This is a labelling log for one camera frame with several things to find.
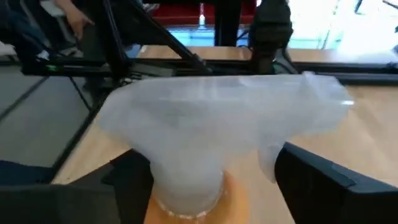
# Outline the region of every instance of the black metal bar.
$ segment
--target black metal bar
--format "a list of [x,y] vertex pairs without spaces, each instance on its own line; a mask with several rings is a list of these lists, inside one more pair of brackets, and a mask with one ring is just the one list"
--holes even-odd
[[355,8],[354,8],[355,14],[358,14],[358,11],[359,11],[359,8],[361,7],[361,5],[362,5],[362,0],[358,0],[358,2],[355,5]]
[[391,74],[336,74],[319,73],[336,77],[342,85],[398,86],[398,75]]
[[23,93],[11,106],[5,109],[0,114],[0,123],[7,118],[9,114],[11,114],[15,109],[17,109],[23,102],[25,102],[31,94],[34,93],[49,77],[44,77],[32,85],[25,93]]
[[186,0],[142,0],[142,3],[149,4],[199,4],[199,3],[214,3],[215,0],[192,0],[187,2]]
[[87,128],[93,122],[95,116],[100,111],[103,102],[105,101],[107,95],[104,95],[99,101],[95,103],[93,109],[89,112],[88,116],[85,118],[83,124],[79,127],[78,131],[73,135],[71,140],[69,140],[66,148],[63,150],[61,156],[55,161],[54,165],[51,167],[51,172],[46,178],[43,179],[44,184],[49,184],[58,174],[59,170],[68,159],[72,150],[76,147],[79,143],[80,139],[83,137],[84,133],[86,132]]
[[294,62],[298,71],[328,72],[328,73],[380,73],[398,74],[398,68],[380,63],[313,63]]
[[[190,64],[184,60],[180,59],[146,59],[146,58],[135,58],[135,62],[144,63],[148,65],[157,66],[169,66],[175,68],[176,70],[191,70],[195,69],[190,66]],[[206,66],[211,69],[216,68],[228,68],[237,70],[250,70],[249,61],[247,60],[206,60]]]
[[70,82],[72,83],[73,87],[75,88],[75,90],[77,91],[77,93],[79,94],[80,99],[82,100],[82,102],[84,103],[84,105],[86,106],[86,108],[88,109],[88,111],[91,110],[90,105],[88,104],[85,96],[83,96],[83,93],[80,91],[78,85],[76,84],[75,80],[72,77],[69,77]]
[[42,60],[40,63],[42,65],[101,67],[106,62],[104,60],[88,60],[87,58],[78,58],[78,57],[57,57],[57,58],[52,58],[51,61]]
[[215,2],[215,46],[236,46],[242,0]]
[[95,28],[105,52],[106,61],[114,74],[114,80],[126,77],[129,71],[127,55],[123,50],[109,0],[90,0],[86,3],[96,24]]
[[109,68],[99,67],[82,67],[58,65],[56,67],[39,66],[33,70],[30,68],[22,68],[22,73],[27,76],[41,77],[96,77],[96,78],[114,78]]
[[177,40],[167,29],[155,21],[146,11],[138,5],[135,1],[120,0],[120,4],[131,10],[131,13],[139,19],[143,26],[147,26],[148,30],[151,30],[154,35],[157,35],[164,40],[165,43],[177,53],[183,60],[189,62],[195,69],[202,74],[211,74],[211,70],[208,69],[204,61],[197,55],[193,54],[189,49],[186,48],[179,40]]

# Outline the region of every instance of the translucent plastic bag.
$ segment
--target translucent plastic bag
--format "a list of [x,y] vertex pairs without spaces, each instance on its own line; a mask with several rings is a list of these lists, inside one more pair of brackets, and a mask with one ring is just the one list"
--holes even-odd
[[197,216],[219,197],[225,154],[258,150],[274,181],[286,139],[334,128],[352,104],[334,77],[156,78],[112,92],[98,123],[151,161],[164,207]]

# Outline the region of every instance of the black metal frame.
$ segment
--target black metal frame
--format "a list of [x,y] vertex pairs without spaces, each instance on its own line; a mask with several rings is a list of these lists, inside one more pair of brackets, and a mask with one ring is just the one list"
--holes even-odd
[[215,2],[215,46],[236,46],[241,11],[242,0]]
[[[257,71],[252,70],[250,60],[202,60],[196,54],[191,53],[166,29],[153,20],[150,15],[146,14],[134,1],[123,1],[123,4],[125,4],[124,7],[132,11],[137,20],[146,24],[148,29],[151,29],[151,34],[155,33],[161,36],[168,43],[169,47],[178,53],[182,59],[128,59],[121,46],[121,38],[113,20],[109,0],[102,0],[100,2],[98,0],[89,0],[88,3],[90,4],[93,19],[95,20],[109,66],[104,66],[105,62],[100,61],[88,61],[80,58],[60,58],[49,62],[35,62],[35,66],[28,66],[28,68],[34,68],[35,70],[22,69],[26,75],[45,77],[110,77],[114,79],[114,87],[117,88],[120,79],[124,77],[128,77],[129,75],[147,75],[134,69],[139,64],[172,68],[175,70],[176,76],[257,74]],[[282,57],[298,73],[313,71],[315,73],[331,75],[336,77],[344,85],[398,85],[398,69],[396,69],[394,63],[385,65],[358,65],[352,63],[293,62],[292,64],[289,55],[282,54]],[[64,150],[63,155],[55,163],[53,173],[47,181],[50,181],[55,176],[60,166],[66,161],[69,153],[75,148],[84,130],[90,125],[99,109],[100,107],[96,106],[91,111],[89,117],[85,119],[79,131]]]

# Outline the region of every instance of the person's hand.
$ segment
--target person's hand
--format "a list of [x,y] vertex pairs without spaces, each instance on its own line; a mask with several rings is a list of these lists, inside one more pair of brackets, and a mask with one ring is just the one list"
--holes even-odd
[[73,7],[65,12],[67,15],[68,23],[71,26],[73,32],[77,39],[81,39],[83,37],[83,29],[87,24],[94,25],[94,22],[91,21],[84,13],[82,13],[76,7]]

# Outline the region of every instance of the plastic bag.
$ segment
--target plastic bag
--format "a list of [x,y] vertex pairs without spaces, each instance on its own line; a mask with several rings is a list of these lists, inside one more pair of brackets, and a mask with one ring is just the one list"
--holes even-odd
[[213,203],[204,195],[219,191],[223,155],[258,150],[274,181],[286,139],[334,128],[352,104],[334,77],[156,78],[112,92],[98,123],[151,161],[166,207],[191,215]]

